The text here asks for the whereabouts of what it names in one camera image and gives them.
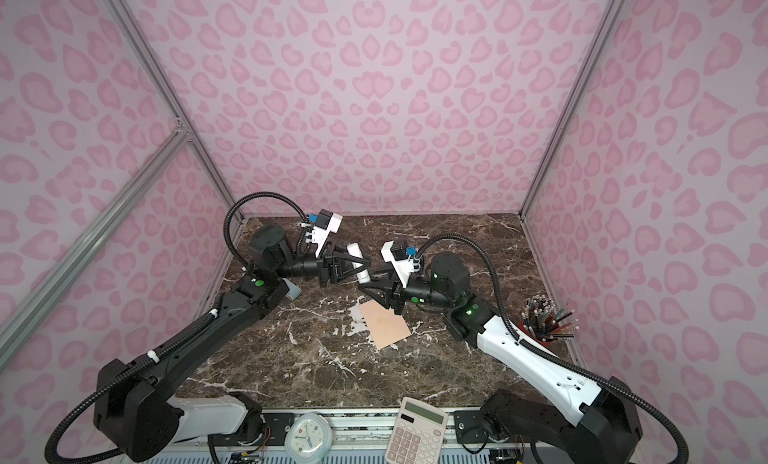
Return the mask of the beige envelope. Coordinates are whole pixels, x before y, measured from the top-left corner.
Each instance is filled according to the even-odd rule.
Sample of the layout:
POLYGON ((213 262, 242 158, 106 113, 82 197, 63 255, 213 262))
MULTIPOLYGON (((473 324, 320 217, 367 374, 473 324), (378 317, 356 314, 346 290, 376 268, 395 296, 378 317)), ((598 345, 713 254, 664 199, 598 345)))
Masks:
POLYGON ((401 315, 395 314, 392 309, 385 309, 374 300, 362 303, 360 311, 377 350, 396 344, 411 335, 411 330, 401 315))

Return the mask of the white glue stick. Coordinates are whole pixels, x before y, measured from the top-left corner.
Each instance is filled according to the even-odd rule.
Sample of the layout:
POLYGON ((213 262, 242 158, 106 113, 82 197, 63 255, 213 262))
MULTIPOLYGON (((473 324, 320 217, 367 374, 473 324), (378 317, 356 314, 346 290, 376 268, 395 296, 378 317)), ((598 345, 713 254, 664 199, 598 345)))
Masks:
POLYGON ((347 246, 347 252, 350 256, 354 257, 352 262, 355 269, 355 276, 359 284, 366 284, 371 281, 371 276, 368 270, 370 266, 369 261, 364 260, 362 250, 358 243, 352 242, 347 246))

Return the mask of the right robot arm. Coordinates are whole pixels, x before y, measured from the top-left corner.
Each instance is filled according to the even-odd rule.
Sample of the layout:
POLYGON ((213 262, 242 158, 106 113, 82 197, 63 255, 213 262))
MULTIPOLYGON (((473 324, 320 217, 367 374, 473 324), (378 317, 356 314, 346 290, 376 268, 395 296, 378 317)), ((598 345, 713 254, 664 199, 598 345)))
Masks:
POLYGON ((410 252, 402 259, 388 255, 385 262, 378 270, 356 264, 360 290, 395 314, 408 303, 435 306, 456 340, 499 360, 546 398, 541 404, 496 391, 481 408, 481 427, 488 435, 547 443, 574 463, 631 460, 642 436, 635 405, 553 363, 553 354, 527 335, 513 335, 497 308, 473 291, 458 255, 441 252, 426 267, 410 252))

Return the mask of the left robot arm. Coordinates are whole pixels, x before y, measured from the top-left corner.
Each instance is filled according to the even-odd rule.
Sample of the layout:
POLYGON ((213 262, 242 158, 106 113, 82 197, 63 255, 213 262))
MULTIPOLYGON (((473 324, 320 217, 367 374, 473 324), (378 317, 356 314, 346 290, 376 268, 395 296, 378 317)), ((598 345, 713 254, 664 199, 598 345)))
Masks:
POLYGON ((301 254, 276 224, 256 231, 248 254, 235 257, 244 274, 216 297, 210 311, 130 363, 115 359, 100 370, 102 394, 95 401, 94 425, 118 453, 142 462, 171 443, 202 436, 220 435, 241 444, 261 440, 262 407, 244 392, 193 401, 176 399, 176 391, 222 346, 264 319, 286 296, 297 294, 290 278, 315 278, 325 286, 371 264, 354 243, 326 241, 317 251, 301 254))

